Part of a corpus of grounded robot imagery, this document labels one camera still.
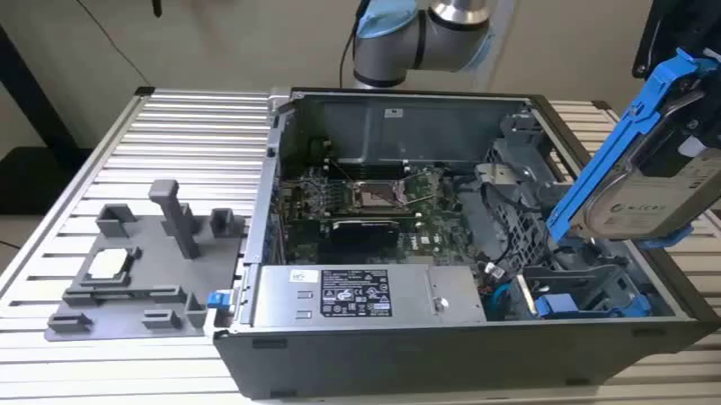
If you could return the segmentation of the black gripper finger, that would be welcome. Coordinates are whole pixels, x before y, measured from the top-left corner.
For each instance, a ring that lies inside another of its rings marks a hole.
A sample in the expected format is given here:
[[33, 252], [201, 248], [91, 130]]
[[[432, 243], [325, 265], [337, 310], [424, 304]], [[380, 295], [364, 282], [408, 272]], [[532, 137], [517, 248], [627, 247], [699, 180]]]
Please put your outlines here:
[[700, 121], [693, 129], [683, 122], [664, 123], [639, 153], [639, 169], [648, 177], [673, 177], [707, 149], [720, 149], [720, 121]]

